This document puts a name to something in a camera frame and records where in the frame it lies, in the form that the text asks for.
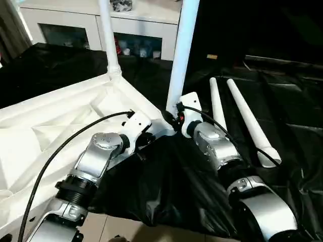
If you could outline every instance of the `black tablecloth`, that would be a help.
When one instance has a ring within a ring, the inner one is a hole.
[[[166,106],[172,63],[120,56],[123,76],[159,109]],[[106,72],[102,51],[37,44],[0,69],[5,107]],[[216,76],[228,131],[259,175],[288,203],[297,220],[323,240],[323,84],[246,69],[204,68],[186,78],[211,114],[209,78]],[[233,78],[283,166],[259,167],[254,145],[226,85]],[[168,224],[222,237],[238,237],[224,189],[191,140],[162,137],[110,170],[92,210]]]

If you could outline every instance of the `white pole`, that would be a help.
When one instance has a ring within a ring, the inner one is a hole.
[[[265,153],[267,153],[269,156],[271,156],[274,160],[277,161],[277,163],[281,163],[282,160],[277,152],[271,144],[269,143],[269,140],[267,139],[266,135],[262,131],[259,123],[257,122],[256,118],[254,117],[252,111],[250,110],[248,104],[244,100],[242,94],[240,93],[238,87],[236,86],[235,82],[232,79],[229,79],[227,81],[228,86],[230,88],[230,91],[233,95],[234,100],[236,101],[236,104],[240,110],[240,113],[243,117],[244,122],[246,123],[246,126],[249,130],[249,133],[252,137],[252,140],[255,144],[255,146]],[[258,158],[263,167],[274,167],[275,165],[262,153],[258,152]]]
[[[226,120],[224,118],[224,114],[223,114],[223,110],[222,110],[222,104],[221,104],[218,84],[217,84],[217,80],[214,77],[212,77],[210,79],[210,89],[211,89],[213,118],[223,128],[227,129]]]
[[[182,96],[199,2],[199,0],[183,0],[166,105],[166,110],[173,116],[177,116],[175,105]]]
[[[113,78],[120,76],[122,72],[118,63],[115,37],[111,25],[109,2],[109,0],[99,0],[99,7],[106,45],[107,72],[110,77]]]

